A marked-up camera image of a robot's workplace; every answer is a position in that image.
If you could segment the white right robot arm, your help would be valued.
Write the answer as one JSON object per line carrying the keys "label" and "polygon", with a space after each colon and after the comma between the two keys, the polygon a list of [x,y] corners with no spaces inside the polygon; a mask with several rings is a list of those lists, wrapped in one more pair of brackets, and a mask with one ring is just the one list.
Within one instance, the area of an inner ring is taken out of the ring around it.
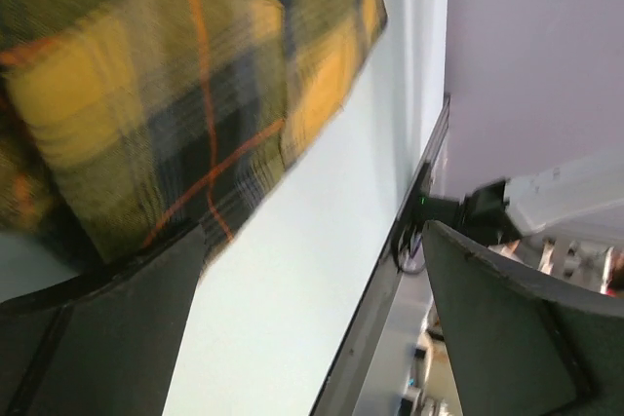
{"label": "white right robot arm", "polygon": [[409,226],[439,221],[494,246],[540,235],[623,247],[623,152],[605,150],[540,173],[499,179],[461,200],[420,195]]}

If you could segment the yellow plaid long sleeve shirt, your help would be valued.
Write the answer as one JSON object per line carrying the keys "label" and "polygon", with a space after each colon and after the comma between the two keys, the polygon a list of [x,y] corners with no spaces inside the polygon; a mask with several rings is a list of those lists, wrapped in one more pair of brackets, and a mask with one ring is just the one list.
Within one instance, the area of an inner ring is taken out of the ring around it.
{"label": "yellow plaid long sleeve shirt", "polygon": [[1,0],[1,225],[106,264],[232,240],[345,103],[383,0]]}

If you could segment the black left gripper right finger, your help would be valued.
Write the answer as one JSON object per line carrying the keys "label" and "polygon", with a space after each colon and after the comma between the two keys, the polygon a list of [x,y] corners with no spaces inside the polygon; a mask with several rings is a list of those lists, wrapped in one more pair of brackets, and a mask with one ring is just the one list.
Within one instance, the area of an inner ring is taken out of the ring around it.
{"label": "black left gripper right finger", "polygon": [[466,415],[620,415],[623,301],[429,221],[423,251]]}

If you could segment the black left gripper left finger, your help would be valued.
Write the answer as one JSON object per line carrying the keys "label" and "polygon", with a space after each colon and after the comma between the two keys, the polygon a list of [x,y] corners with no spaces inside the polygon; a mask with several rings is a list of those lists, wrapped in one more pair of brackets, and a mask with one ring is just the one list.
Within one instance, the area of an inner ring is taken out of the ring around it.
{"label": "black left gripper left finger", "polygon": [[204,255],[195,227],[3,302],[2,414],[162,414]]}

